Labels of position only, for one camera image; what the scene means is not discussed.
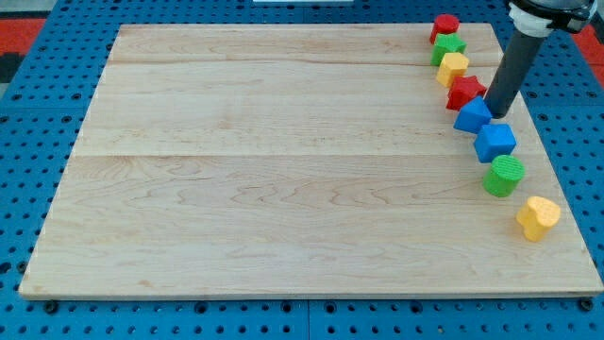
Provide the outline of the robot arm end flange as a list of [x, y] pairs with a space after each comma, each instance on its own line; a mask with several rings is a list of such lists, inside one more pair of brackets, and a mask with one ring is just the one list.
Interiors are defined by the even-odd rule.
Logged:
[[545, 38], [554, 30], [578, 34], [594, 18], [597, 0], [508, 0], [509, 16], [521, 33]]

